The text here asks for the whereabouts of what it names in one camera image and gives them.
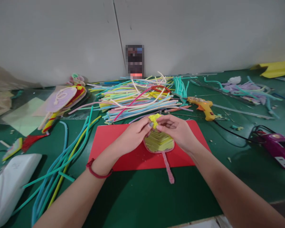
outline mobile phone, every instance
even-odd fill
[[[143,79],[144,75],[144,46],[126,45],[126,63],[128,76],[131,79]]]

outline blue foam stick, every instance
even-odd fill
[[[278,96],[278,97],[281,97],[281,98],[285,99],[285,97],[283,97],[282,95],[279,95],[279,94],[277,94],[277,93],[273,93],[272,95],[276,95],[276,96]]]

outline green cutting mat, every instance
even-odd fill
[[[227,71],[208,76],[207,80],[226,82],[230,77],[242,76],[242,82],[246,82],[246,76],[249,75],[255,83],[274,88],[275,92],[285,96],[285,82],[260,77],[261,72],[259,70]],[[215,83],[209,83],[209,85],[218,88]],[[190,84],[188,96],[194,95],[208,95],[201,96],[201,98],[229,108],[269,115],[266,107],[262,105],[250,108],[231,97]],[[228,129],[233,124],[243,126],[245,129],[237,133],[245,137],[249,136],[253,126],[259,124],[266,125],[285,135],[285,101],[272,101],[272,105],[278,105],[275,111],[281,117],[280,120],[265,120],[228,111],[235,123],[232,121],[220,121],[219,123]],[[220,108],[213,107],[212,110],[215,114],[225,115],[225,112]],[[178,111],[178,113],[204,117],[203,112],[198,110],[194,110],[193,113],[187,111]],[[92,119],[97,116],[98,113],[94,112]],[[117,124],[128,123],[133,119],[129,118],[117,122]],[[236,176],[268,202],[285,200],[285,170],[265,149],[249,144],[222,130],[214,123],[206,122],[203,118],[192,117],[191,119],[197,121],[212,153]],[[70,144],[79,134],[84,121],[66,120],[65,122],[70,132]],[[103,120],[101,120],[93,127],[90,140],[81,156],[68,170],[69,175],[76,178],[83,172],[96,126],[103,124]],[[17,132],[10,134],[10,130],[12,130],[10,126],[0,125],[0,140],[11,144],[19,137]],[[32,180],[46,173],[49,166],[61,153],[63,140],[64,126],[57,123],[49,137],[41,139],[31,147],[28,153],[44,155]],[[114,172],[101,189],[84,227],[169,227],[222,214],[215,197],[196,167],[172,168],[172,173],[175,177],[174,185],[169,183],[165,169]],[[20,203],[27,199],[39,184],[26,189]],[[69,185],[70,182],[64,180],[60,193]],[[34,201],[30,202],[17,215],[13,216],[4,227],[30,227],[33,203]]]

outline yellow foam sheet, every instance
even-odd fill
[[[28,136],[40,125],[44,118],[42,116],[32,116],[43,103],[43,100],[33,98],[20,108],[4,116],[2,120],[24,136]]]

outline red foam piece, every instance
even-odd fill
[[[203,146],[210,151],[207,142],[194,120],[187,121],[190,129]],[[116,124],[98,126],[89,160],[98,155],[114,142],[129,126],[129,124]],[[170,167],[194,166],[192,159],[177,145],[172,151],[167,152]],[[161,154],[153,154],[147,151],[143,142],[131,153],[123,155],[113,166],[114,171],[141,170],[166,168]]]

